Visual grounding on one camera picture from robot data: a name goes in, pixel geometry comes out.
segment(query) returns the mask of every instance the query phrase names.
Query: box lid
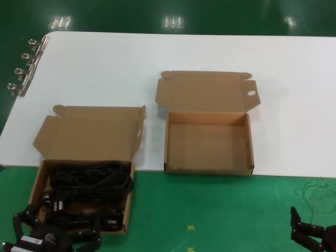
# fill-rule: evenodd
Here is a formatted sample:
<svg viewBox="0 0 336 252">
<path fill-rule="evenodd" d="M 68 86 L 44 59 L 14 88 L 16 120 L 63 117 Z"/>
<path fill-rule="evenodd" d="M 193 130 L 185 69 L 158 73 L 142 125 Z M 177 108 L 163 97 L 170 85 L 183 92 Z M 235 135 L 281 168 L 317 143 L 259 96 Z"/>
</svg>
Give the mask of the box lid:
<svg viewBox="0 0 336 252">
<path fill-rule="evenodd" d="M 156 102 L 170 111 L 247 112 L 260 104 L 246 72 L 165 71 Z"/>
<path fill-rule="evenodd" d="M 54 106 L 33 146 L 46 159 L 131 161 L 142 140 L 146 107 Z"/>
</svg>

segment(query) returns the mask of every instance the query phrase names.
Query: metal clip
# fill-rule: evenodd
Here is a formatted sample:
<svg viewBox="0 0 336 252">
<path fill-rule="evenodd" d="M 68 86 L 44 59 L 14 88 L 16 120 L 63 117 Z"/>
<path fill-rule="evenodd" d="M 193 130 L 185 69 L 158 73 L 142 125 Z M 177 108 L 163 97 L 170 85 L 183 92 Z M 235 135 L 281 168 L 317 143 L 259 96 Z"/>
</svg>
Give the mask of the metal clip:
<svg viewBox="0 0 336 252">
<path fill-rule="evenodd" d="M 24 80 L 26 78 L 26 76 L 29 74 L 29 70 L 24 70 L 21 68 L 16 68 L 14 70 L 14 73 L 19 75 L 18 80 Z"/>
<path fill-rule="evenodd" d="M 40 61 L 40 58 L 46 49 L 47 43 L 49 41 L 49 37 L 44 37 L 42 41 L 37 41 L 34 39 L 30 39 L 28 43 L 35 48 L 36 55 L 31 54 L 22 54 L 21 57 L 23 59 L 27 59 L 28 62 L 26 65 L 29 66 L 29 70 L 16 68 L 14 70 L 14 73 L 19 75 L 19 80 L 23 80 L 22 86 L 20 88 L 17 88 L 15 84 L 9 84 L 8 89 L 12 91 L 13 95 L 19 95 L 20 97 L 24 97 L 35 74 L 37 64 Z"/>
<path fill-rule="evenodd" d="M 37 41 L 37 40 L 34 40 L 34 39 L 28 40 L 28 43 L 32 46 L 31 49 L 33 51 L 36 51 L 38 49 L 38 47 L 43 44 L 42 41 Z"/>
<path fill-rule="evenodd" d="M 33 61 L 36 59 L 36 56 L 32 55 L 32 54 L 22 54 L 21 57 L 23 59 L 27 59 L 28 60 L 28 62 L 26 64 L 27 66 L 30 66 L 33 63 Z"/>
<path fill-rule="evenodd" d="M 13 83 L 9 83 L 7 88 L 12 91 L 12 95 L 16 96 L 19 94 L 19 92 L 21 91 L 21 89 L 19 89 L 16 84 Z"/>
</svg>

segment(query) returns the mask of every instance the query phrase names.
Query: cardboard box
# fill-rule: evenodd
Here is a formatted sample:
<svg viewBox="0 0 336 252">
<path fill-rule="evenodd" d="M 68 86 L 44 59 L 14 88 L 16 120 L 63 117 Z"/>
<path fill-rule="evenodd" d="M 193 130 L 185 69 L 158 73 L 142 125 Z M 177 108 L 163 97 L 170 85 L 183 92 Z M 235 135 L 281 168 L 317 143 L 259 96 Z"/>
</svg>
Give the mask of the cardboard box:
<svg viewBox="0 0 336 252">
<path fill-rule="evenodd" d="M 168 109 L 167 173 L 251 175 L 250 109 L 260 104 L 249 73 L 165 71 L 156 102 Z"/>
<path fill-rule="evenodd" d="M 101 161 L 121 161 L 134 180 L 132 158 L 142 140 L 145 106 L 124 107 L 64 107 L 54 106 L 59 117 L 47 116 L 34 141 L 34 147 L 45 160 L 39 167 L 29 203 L 36 205 L 43 192 L 51 189 L 49 173 L 59 163 L 96 164 Z M 124 209 L 123 229 L 107 234 L 126 234 L 130 218 L 132 193 L 120 203 Z M 90 213 L 97 206 L 74 205 L 72 210 Z M 41 208 L 38 218 L 47 213 Z"/>
</svg>

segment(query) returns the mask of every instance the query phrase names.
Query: power cord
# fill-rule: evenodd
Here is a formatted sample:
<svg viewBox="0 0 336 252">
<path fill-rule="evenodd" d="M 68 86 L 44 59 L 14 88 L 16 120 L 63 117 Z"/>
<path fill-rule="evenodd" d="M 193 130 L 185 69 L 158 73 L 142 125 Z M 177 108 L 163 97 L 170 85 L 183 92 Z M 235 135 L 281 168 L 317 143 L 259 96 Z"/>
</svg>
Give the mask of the power cord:
<svg viewBox="0 0 336 252">
<path fill-rule="evenodd" d="M 65 230 L 87 226 L 100 215 L 102 230 L 122 229 L 123 214 L 115 209 L 121 199 L 133 190 L 134 182 L 121 162 L 111 161 L 98 165 L 59 164 L 50 173 L 52 190 L 46 191 L 42 202 L 51 210 L 45 218 Z M 70 212 L 72 203 L 96 204 L 107 209 L 95 213 Z"/>
<path fill-rule="evenodd" d="M 50 186 L 45 195 L 53 202 L 114 204 L 127 197 L 134 182 L 120 162 L 111 161 L 94 166 L 57 165 L 50 173 Z"/>
</svg>

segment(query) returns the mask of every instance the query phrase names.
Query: cardboard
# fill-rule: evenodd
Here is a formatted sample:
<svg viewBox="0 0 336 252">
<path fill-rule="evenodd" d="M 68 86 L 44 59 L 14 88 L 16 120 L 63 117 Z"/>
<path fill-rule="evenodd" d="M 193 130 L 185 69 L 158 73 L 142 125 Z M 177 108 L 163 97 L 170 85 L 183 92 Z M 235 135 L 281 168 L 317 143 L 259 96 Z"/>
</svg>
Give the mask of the cardboard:
<svg viewBox="0 0 336 252">
<path fill-rule="evenodd" d="M 37 204 L 43 192 L 51 189 L 49 173 L 59 163 L 96 164 L 101 161 L 121 161 L 134 180 L 132 158 L 141 145 L 145 106 L 124 107 L 64 107 L 54 106 L 58 117 L 47 116 L 34 147 L 43 155 L 29 203 Z M 130 217 L 132 193 L 120 203 L 124 209 L 123 229 L 107 234 L 126 234 Z M 75 205 L 74 210 L 89 213 L 97 206 Z M 43 221 L 46 209 L 38 218 Z"/>
<path fill-rule="evenodd" d="M 165 71 L 156 102 L 168 109 L 164 170 L 251 175 L 250 109 L 260 104 L 249 73 Z"/>
</svg>

